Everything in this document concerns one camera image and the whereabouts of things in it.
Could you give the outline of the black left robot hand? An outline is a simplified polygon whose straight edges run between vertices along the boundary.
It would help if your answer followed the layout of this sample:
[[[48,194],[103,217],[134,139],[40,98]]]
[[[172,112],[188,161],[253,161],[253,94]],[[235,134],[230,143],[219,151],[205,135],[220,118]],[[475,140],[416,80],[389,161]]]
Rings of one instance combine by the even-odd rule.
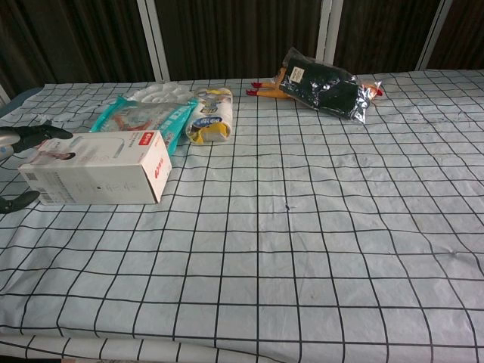
[[[2,126],[1,161],[14,154],[37,147],[46,140],[68,140],[72,137],[71,132],[54,127],[50,121],[38,126]],[[6,215],[22,210],[36,200],[39,195],[38,191],[27,191],[12,200],[1,197],[1,214]]]

